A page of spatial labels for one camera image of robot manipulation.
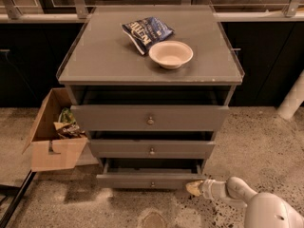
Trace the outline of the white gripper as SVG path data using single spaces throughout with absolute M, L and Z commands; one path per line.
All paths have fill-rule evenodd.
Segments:
M 203 195 L 207 200 L 223 200 L 228 197 L 225 181 L 196 180 L 188 182 L 185 187 L 191 195 Z

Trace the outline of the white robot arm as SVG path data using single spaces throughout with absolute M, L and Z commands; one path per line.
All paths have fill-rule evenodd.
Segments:
M 244 228 L 304 228 L 304 217 L 284 199 L 271 193 L 258 193 L 237 177 L 227 181 L 188 182 L 186 190 L 207 200 L 245 208 Z

